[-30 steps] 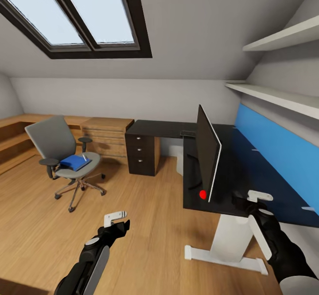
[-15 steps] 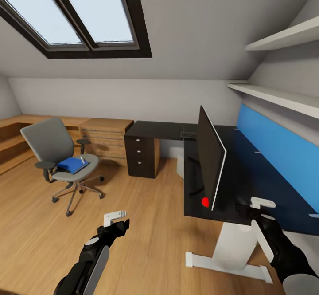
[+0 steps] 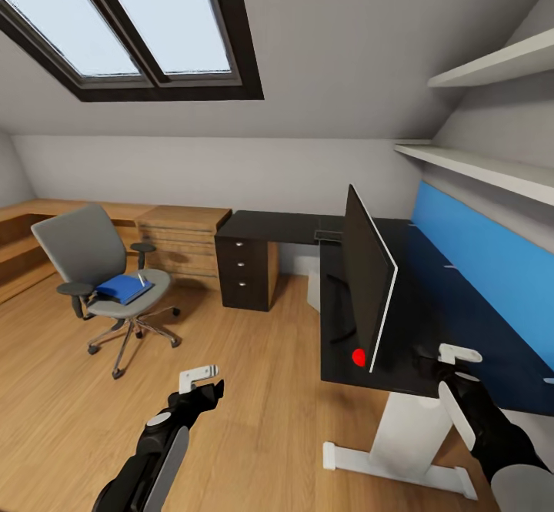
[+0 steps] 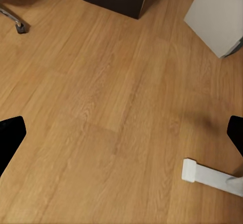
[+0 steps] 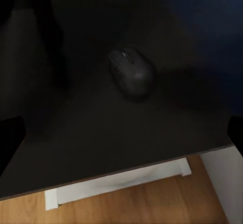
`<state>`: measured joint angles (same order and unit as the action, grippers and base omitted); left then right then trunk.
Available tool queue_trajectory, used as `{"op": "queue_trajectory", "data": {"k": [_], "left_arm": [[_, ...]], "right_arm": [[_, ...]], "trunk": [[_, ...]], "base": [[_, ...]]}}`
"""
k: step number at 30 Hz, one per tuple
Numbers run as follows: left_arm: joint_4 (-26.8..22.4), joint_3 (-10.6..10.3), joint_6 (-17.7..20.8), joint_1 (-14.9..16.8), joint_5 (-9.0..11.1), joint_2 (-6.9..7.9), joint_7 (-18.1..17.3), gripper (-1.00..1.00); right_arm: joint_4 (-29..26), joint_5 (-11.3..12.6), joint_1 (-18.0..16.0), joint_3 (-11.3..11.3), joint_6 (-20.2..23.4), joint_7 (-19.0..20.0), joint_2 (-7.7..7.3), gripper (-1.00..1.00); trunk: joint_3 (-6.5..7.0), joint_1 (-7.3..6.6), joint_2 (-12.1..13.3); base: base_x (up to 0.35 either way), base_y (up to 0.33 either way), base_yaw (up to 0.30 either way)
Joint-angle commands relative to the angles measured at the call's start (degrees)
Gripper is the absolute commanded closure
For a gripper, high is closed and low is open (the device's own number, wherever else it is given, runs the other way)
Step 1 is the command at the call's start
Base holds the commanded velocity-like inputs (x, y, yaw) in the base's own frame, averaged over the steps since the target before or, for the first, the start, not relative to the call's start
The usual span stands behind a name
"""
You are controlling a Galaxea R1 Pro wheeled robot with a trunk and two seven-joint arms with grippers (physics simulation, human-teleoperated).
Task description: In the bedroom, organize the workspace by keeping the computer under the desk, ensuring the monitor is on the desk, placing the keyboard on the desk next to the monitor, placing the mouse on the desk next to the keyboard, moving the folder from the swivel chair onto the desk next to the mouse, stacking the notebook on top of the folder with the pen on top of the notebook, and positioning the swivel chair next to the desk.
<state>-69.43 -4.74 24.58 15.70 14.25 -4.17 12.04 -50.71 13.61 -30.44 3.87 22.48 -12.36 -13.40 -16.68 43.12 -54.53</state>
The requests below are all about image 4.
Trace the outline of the swivel chair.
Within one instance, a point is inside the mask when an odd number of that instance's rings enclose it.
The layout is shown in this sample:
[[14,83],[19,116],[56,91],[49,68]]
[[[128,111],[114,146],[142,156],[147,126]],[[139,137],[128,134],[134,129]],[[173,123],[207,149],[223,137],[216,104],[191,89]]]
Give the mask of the swivel chair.
[[20,22],[19,19],[16,19],[13,15],[9,14],[7,11],[2,9],[1,7],[0,7],[0,13],[5,15],[6,17],[8,17],[9,19],[11,19],[12,21],[14,21],[16,23],[15,26],[16,26],[16,30],[18,31],[18,33],[26,32],[23,24]]

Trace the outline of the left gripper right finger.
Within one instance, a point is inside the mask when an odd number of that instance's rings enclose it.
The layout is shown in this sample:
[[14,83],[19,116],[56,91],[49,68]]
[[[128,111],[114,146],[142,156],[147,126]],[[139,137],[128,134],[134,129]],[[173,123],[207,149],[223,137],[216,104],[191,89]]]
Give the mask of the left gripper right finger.
[[227,134],[243,156],[243,118],[231,116]]

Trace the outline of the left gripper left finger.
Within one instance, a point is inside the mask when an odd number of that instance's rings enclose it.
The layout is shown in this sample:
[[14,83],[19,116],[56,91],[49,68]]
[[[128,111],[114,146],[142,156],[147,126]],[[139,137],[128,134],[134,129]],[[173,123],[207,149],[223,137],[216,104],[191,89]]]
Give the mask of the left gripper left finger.
[[0,176],[26,136],[22,116],[0,121]]

